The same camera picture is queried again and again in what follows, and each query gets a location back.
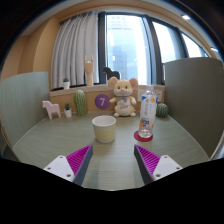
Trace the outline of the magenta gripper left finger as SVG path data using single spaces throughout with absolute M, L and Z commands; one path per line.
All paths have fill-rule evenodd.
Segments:
M 93 146 L 88 145 L 68 156 L 59 155 L 44 170 L 81 186 L 92 155 Z

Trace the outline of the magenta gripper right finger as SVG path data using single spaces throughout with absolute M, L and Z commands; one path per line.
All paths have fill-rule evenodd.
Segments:
M 134 146 L 134 155 L 145 185 L 182 169 L 168 155 L 159 156 L 142 146 Z

